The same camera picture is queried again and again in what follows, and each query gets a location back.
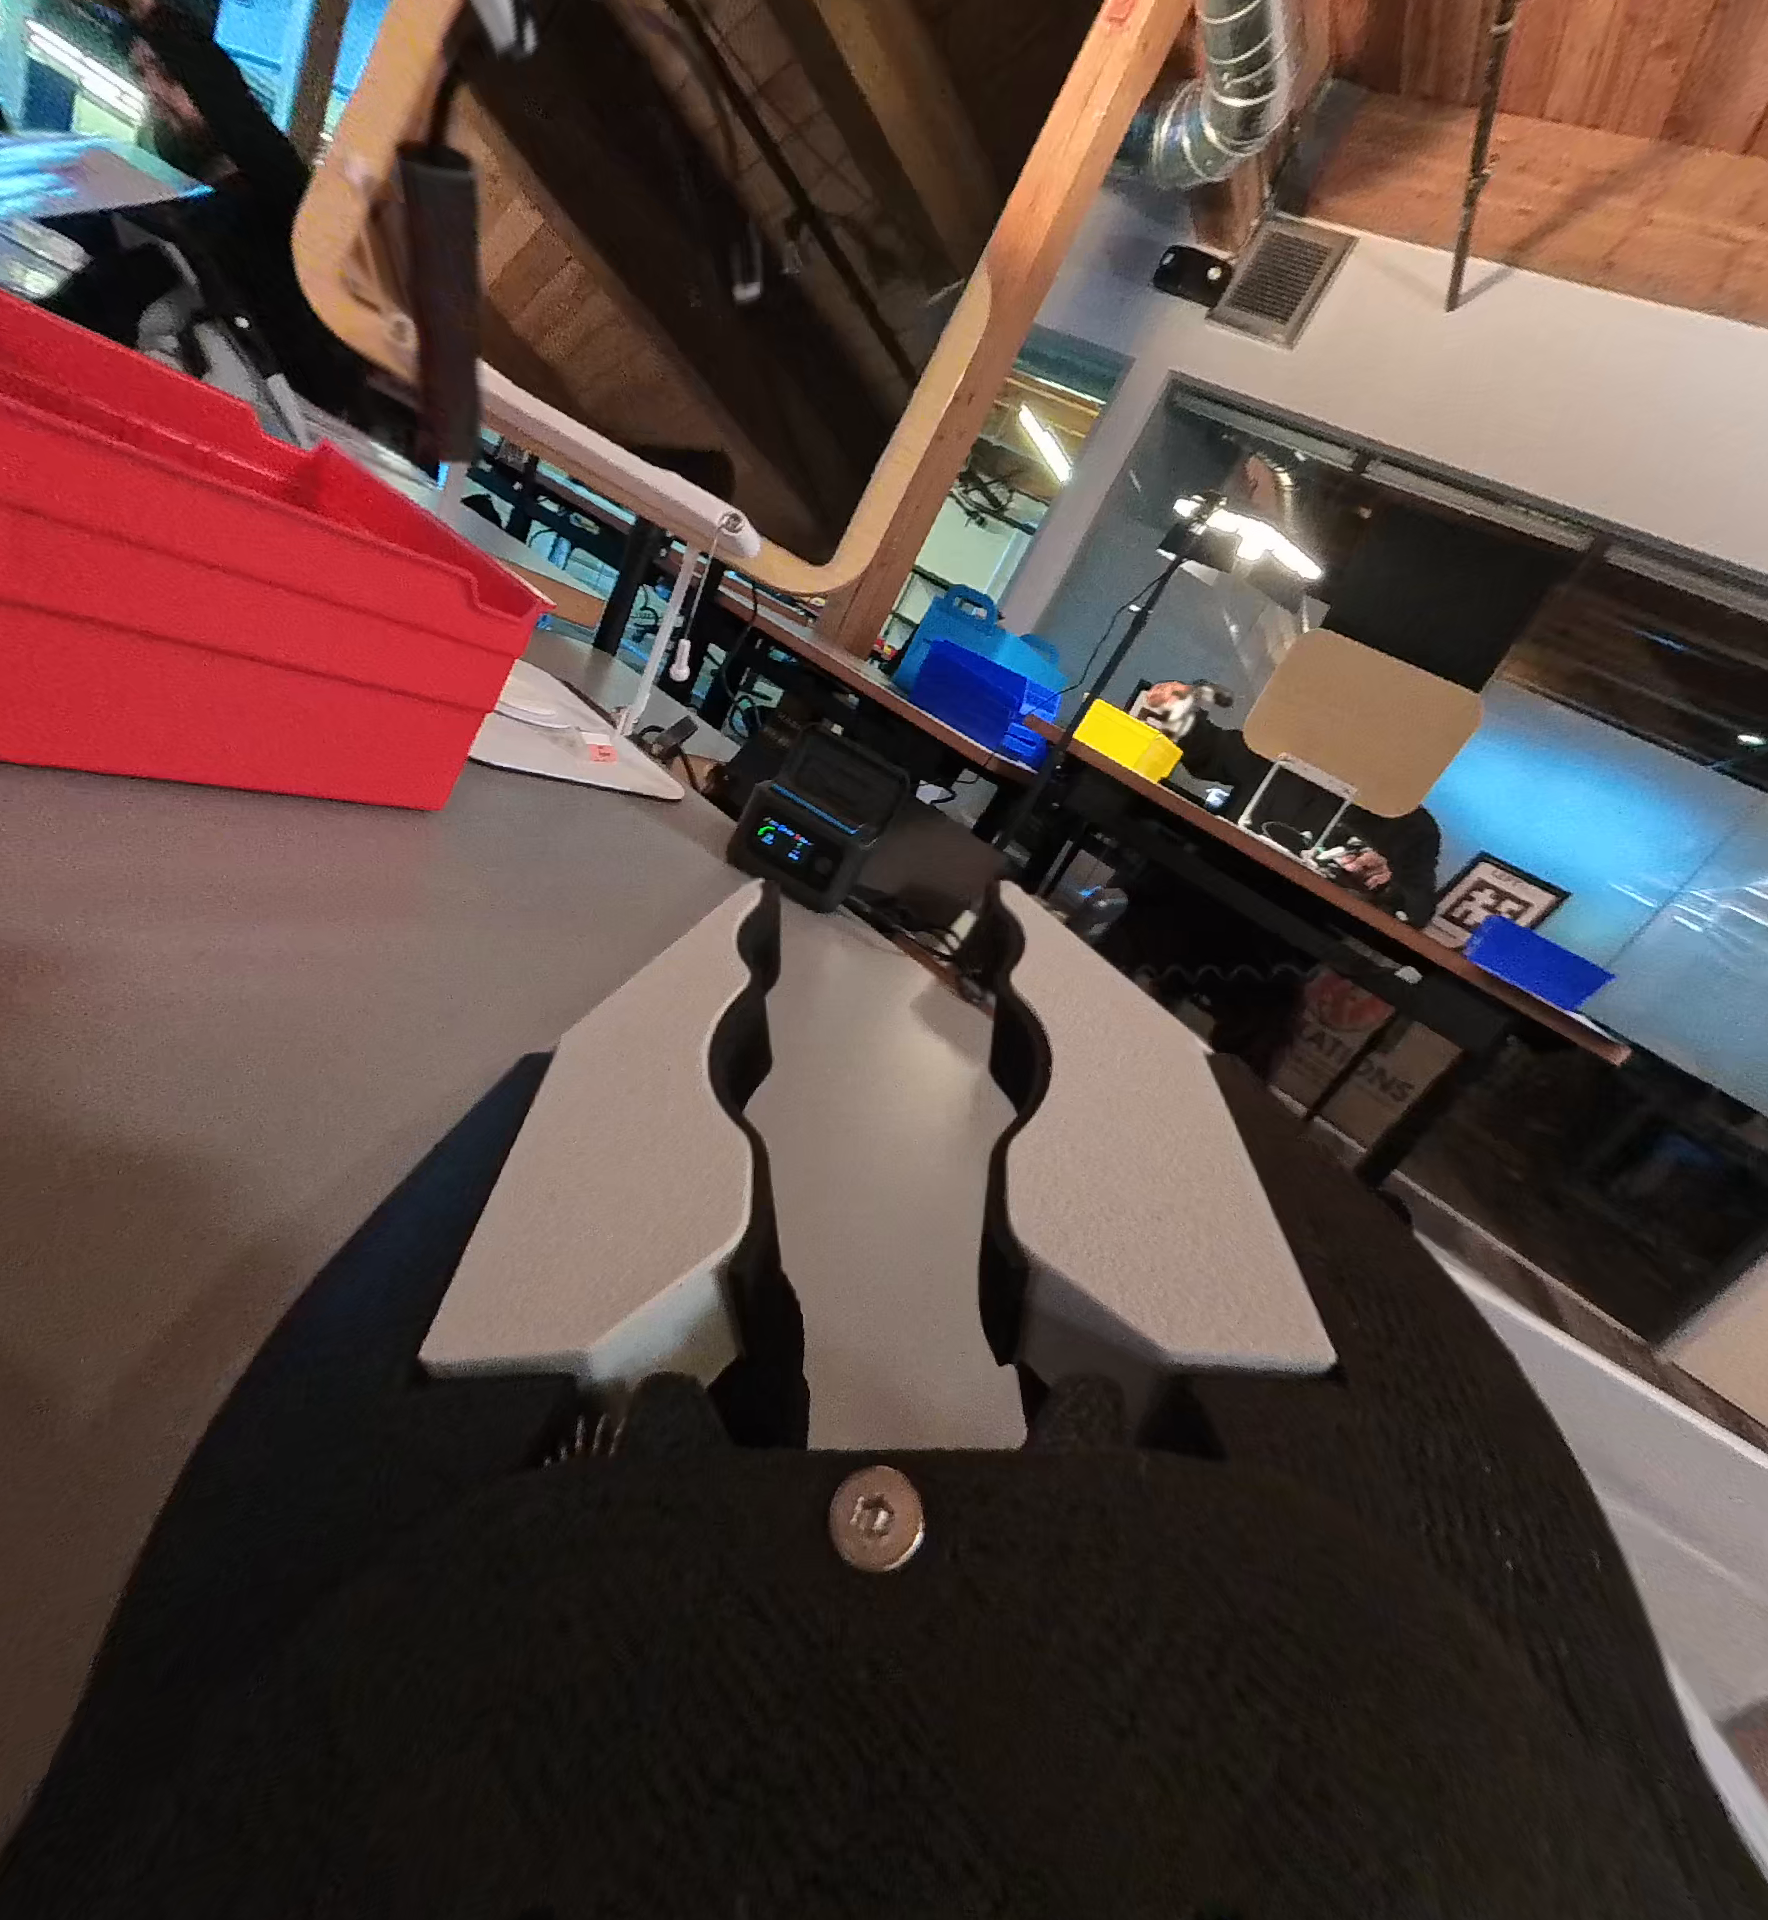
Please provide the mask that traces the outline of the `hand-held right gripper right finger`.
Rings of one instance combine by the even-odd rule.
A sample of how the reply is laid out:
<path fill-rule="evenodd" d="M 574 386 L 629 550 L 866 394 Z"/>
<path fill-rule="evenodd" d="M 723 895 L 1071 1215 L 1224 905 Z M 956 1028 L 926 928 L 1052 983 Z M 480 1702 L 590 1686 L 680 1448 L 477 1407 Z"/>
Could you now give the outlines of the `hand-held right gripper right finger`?
<path fill-rule="evenodd" d="M 1335 1346 L 1209 1045 L 1000 879 L 987 939 L 991 1147 L 978 1311 L 1039 1399 L 1107 1377 L 1147 1424 L 1184 1377 L 1329 1377 Z"/>

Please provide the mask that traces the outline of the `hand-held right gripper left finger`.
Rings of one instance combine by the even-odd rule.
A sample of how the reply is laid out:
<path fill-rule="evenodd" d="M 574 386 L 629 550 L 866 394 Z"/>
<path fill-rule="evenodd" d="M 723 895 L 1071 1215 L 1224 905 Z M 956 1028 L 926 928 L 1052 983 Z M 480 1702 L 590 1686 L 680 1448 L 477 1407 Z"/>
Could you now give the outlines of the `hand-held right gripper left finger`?
<path fill-rule="evenodd" d="M 805 1317 L 752 1097 L 773 1065 L 781 897 L 741 883 L 574 1020 L 488 1188 L 418 1366 L 626 1399 L 675 1371 L 741 1446 L 808 1442 Z"/>

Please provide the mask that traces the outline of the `red plastic bin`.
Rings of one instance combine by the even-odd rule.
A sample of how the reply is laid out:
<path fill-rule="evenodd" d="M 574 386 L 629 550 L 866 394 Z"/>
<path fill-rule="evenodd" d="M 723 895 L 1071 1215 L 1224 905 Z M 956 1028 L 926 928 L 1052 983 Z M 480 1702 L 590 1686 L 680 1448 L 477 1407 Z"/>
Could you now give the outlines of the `red plastic bin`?
<path fill-rule="evenodd" d="M 0 760 L 437 812 L 541 613 L 342 447 L 0 291 Z"/>

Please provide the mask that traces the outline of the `clear plastic bin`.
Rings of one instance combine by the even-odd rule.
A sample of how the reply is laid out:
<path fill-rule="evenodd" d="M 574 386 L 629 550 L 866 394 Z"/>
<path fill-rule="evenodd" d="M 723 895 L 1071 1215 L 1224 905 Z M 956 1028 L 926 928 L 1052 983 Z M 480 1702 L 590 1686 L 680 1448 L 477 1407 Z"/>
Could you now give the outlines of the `clear plastic bin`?
<path fill-rule="evenodd" d="M 1551 1327 L 1423 1236 L 1523 1366 L 1584 1473 L 1651 1620 L 1689 1741 L 1768 1881 L 1768 1767 L 1741 1720 L 1768 1712 L 1768 1451 Z"/>

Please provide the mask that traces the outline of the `printed cardboard box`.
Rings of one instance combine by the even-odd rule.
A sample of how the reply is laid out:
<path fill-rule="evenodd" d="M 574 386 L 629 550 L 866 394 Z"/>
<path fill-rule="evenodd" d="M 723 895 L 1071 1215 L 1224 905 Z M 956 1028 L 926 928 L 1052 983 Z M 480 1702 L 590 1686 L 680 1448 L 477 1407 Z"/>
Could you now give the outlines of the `printed cardboard box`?
<path fill-rule="evenodd" d="M 1266 1079 L 1291 1107 L 1320 1107 L 1329 1128 L 1368 1151 L 1460 1055 L 1444 1038 L 1322 968 L 1306 976 Z"/>

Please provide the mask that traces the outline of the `black equipment case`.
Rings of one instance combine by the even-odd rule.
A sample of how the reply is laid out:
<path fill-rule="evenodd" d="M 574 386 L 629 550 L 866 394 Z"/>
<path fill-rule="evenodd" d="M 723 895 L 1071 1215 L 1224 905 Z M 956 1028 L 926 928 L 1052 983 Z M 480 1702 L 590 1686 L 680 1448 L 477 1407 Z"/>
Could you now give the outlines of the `black equipment case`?
<path fill-rule="evenodd" d="M 918 933 L 978 912 L 1006 873 L 1006 854 L 939 808 L 906 805 L 864 856 L 849 905 Z"/>

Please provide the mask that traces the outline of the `small blue plastic bin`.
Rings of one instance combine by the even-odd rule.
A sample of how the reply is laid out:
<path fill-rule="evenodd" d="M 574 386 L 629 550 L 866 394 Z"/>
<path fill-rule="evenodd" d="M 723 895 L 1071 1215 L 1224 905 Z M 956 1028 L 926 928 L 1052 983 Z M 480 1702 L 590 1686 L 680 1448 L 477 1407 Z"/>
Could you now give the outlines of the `small blue plastic bin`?
<path fill-rule="evenodd" d="M 1561 1013 L 1582 1013 L 1615 979 L 1609 968 L 1513 917 L 1480 920 L 1465 939 L 1465 959 Z"/>

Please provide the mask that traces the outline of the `framed black-white tag sign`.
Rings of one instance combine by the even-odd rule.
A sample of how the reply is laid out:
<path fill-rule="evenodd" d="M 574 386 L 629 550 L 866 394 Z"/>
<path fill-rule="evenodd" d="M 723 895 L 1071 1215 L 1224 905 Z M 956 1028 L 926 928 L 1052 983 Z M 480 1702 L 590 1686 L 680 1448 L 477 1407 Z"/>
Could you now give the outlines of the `framed black-white tag sign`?
<path fill-rule="evenodd" d="M 1461 952 L 1482 922 L 1545 928 L 1569 905 L 1569 891 L 1545 877 L 1526 873 L 1489 852 L 1443 879 L 1424 938 Z"/>

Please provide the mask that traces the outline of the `long brown desk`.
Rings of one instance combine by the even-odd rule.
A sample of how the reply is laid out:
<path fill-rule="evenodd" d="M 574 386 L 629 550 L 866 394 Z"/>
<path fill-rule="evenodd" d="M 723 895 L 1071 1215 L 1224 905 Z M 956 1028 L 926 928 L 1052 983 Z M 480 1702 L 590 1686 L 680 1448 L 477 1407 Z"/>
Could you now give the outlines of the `long brown desk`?
<path fill-rule="evenodd" d="M 1014 821 L 1030 776 L 1019 760 L 926 716 L 866 662 L 821 641 L 812 625 L 792 619 L 794 608 L 760 595 L 752 580 L 723 576 L 708 604 L 721 608 L 730 629 L 695 641 L 695 659 L 718 654 L 718 672 L 744 662 L 754 677 L 805 677 L 818 692 L 837 689 L 842 698 L 887 715 L 896 732 L 910 732 L 937 755 L 952 757 L 961 770 L 979 773 L 992 786 L 979 816 L 982 835 Z M 1455 1061 L 1362 1147 L 1360 1175 L 1367 1185 L 1383 1185 L 1515 1038 L 1535 1045 L 1569 1045 L 1609 1071 L 1630 1055 L 1629 1044 L 1600 1032 L 1590 1020 L 1444 949 L 1423 928 L 1402 922 L 1276 843 L 1224 824 L 1181 791 L 1129 773 L 1085 743 L 1072 743 L 1068 764 L 1071 773 L 1052 776 L 1043 791 L 1043 828 L 1016 828 L 1016 852 L 1006 856 L 1030 895 L 1047 897 L 1079 856 L 1107 863 L 1129 901 L 1139 901 L 1147 873 L 1161 873 L 1189 901 L 1205 901 L 1217 917 L 1285 946 L 1298 979 L 1325 971 L 1387 1004 L 1387 1015 L 1362 1032 L 1325 1090 L 1304 1107 L 1306 1119 L 1329 1119 L 1332 1102 L 1387 1054 L 1400 1020 L 1455 1045 Z"/>

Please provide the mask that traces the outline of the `yellow plastic bin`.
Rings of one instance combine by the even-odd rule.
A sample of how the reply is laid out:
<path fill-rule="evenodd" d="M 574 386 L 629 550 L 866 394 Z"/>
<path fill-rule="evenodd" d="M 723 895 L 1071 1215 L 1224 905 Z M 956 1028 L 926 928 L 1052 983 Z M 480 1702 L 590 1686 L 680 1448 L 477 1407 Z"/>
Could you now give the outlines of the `yellow plastic bin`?
<path fill-rule="evenodd" d="M 1079 712 L 1071 742 L 1148 785 L 1164 785 L 1184 764 L 1181 742 L 1103 698 Z"/>

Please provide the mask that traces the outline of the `white lamp base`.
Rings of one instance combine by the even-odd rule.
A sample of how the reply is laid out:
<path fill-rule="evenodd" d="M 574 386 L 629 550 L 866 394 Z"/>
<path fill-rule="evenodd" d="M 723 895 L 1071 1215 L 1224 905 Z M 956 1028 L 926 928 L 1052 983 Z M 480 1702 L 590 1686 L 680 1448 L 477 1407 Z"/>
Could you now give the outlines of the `white lamp base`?
<path fill-rule="evenodd" d="M 638 802 L 680 805 L 684 785 L 634 737 L 634 706 L 605 712 L 538 663 L 515 662 L 467 760 Z"/>

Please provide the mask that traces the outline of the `black label printer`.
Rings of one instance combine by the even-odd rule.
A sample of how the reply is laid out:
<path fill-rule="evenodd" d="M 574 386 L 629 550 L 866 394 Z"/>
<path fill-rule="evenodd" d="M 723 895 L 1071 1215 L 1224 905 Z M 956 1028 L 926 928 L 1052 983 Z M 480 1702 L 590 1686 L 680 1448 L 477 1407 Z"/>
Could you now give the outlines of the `black label printer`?
<path fill-rule="evenodd" d="M 744 791 L 723 856 L 786 901 L 834 912 L 906 797 L 895 760 L 818 722 Z"/>

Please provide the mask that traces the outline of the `stack of blue bins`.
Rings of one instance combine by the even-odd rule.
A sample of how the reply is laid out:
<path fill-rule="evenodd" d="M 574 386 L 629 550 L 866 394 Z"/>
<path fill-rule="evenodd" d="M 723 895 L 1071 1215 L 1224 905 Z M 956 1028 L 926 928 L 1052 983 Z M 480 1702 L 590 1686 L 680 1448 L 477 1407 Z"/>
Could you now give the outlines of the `stack of blue bins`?
<path fill-rule="evenodd" d="M 975 743 L 1037 770 L 1068 672 L 1052 643 L 1003 629 L 998 600 L 968 586 L 937 595 L 905 643 L 895 689 Z"/>

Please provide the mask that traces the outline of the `black light stand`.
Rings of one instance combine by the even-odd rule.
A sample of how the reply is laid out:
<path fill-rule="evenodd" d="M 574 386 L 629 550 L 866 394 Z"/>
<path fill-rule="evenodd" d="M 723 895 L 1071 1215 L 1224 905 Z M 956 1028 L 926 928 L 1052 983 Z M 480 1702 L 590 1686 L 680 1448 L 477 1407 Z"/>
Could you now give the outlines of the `black light stand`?
<path fill-rule="evenodd" d="M 1089 706 L 1103 698 L 1117 668 L 1133 650 L 1136 637 L 1156 613 L 1165 587 L 1175 580 L 1184 568 L 1209 568 L 1226 571 L 1234 580 L 1250 586 L 1278 611 L 1306 629 L 1306 600 L 1309 587 L 1322 580 L 1322 564 L 1312 560 L 1298 540 L 1291 540 L 1283 528 L 1269 517 L 1229 508 L 1226 491 L 1196 491 L 1184 496 L 1174 505 L 1174 525 L 1161 539 L 1161 571 L 1139 587 L 1117 613 L 1127 625 L 1111 620 L 1103 630 L 1100 649 L 1093 650 L 1089 672 L 1079 677 L 1076 692 L 1079 701 L 1072 712 L 1055 722 L 1055 735 L 1051 737 L 1047 757 L 1039 760 L 1033 782 L 1024 786 L 1014 812 L 998 824 L 991 843 L 998 854 L 1011 854 L 1016 835 L 1033 821 L 1039 802 L 1047 797 L 1076 729 L 1085 722 Z"/>

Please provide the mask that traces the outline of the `hanging metal rod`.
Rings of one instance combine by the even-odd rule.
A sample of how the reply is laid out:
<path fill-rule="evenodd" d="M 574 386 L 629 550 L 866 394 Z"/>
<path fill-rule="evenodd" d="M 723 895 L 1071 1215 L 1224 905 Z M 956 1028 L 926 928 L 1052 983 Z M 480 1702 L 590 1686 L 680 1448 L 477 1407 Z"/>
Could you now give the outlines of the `hanging metal rod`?
<path fill-rule="evenodd" d="M 1465 191 L 1461 191 L 1460 216 L 1455 216 L 1455 239 L 1449 248 L 1444 313 L 1455 313 L 1461 295 L 1465 295 L 1473 230 L 1475 230 L 1475 212 L 1480 212 L 1482 194 L 1492 181 L 1495 116 L 1499 116 L 1499 97 L 1501 97 L 1501 84 L 1504 84 L 1513 33 L 1518 22 L 1518 7 L 1523 4 L 1492 4 L 1492 22 L 1485 33 L 1485 53 L 1482 53 L 1482 84 L 1475 92 Z"/>

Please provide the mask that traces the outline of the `wall vent grille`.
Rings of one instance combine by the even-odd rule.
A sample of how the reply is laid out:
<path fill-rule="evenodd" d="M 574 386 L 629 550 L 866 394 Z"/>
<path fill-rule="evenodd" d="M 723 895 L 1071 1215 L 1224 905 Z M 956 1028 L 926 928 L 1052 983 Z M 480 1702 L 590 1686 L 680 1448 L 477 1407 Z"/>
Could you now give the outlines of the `wall vent grille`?
<path fill-rule="evenodd" d="M 1213 328 L 1269 350 L 1296 350 L 1306 327 L 1353 258 L 1357 234 L 1269 216 L 1235 254 L 1213 254 L 1220 268 L 1205 313 Z"/>

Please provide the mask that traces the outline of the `curved wooden frame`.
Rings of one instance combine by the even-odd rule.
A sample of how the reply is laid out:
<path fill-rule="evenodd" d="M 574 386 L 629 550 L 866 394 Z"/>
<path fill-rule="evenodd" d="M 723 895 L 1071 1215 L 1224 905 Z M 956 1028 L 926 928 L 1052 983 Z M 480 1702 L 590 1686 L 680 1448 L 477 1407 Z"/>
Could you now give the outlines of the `curved wooden frame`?
<path fill-rule="evenodd" d="M 390 4 L 300 285 L 436 461 L 883 611 L 1189 9 Z"/>

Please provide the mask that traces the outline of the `silver air duct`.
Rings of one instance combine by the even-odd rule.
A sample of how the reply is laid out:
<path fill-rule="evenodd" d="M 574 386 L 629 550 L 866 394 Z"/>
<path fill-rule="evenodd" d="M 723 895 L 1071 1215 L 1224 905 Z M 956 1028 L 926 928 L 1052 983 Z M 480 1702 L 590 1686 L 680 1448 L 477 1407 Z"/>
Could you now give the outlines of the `silver air duct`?
<path fill-rule="evenodd" d="M 1156 191 L 1229 182 L 1266 156 L 1329 73 L 1329 4 L 1196 4 L 1196 73 L 1148 109 Z"/>

